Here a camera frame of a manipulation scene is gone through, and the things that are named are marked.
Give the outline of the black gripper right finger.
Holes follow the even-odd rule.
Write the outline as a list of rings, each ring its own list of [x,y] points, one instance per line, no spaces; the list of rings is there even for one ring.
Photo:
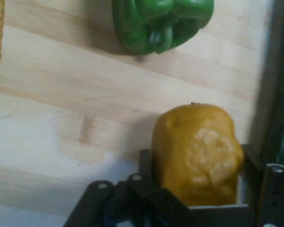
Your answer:
[[[244,163],[241,177],[249,190],[254,227],[284,227],[284,165],[266,163],[250,145],[241,145]]]

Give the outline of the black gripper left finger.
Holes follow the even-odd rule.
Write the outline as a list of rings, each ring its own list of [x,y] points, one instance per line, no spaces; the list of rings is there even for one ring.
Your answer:
[[[66,227],[115,227],[131,220],[135,226],[190,227],[192,214],[173,194],[152,180],[152,158],[148,149],[140,151],[139,170],[126,181],[92,182],[71,212]]]

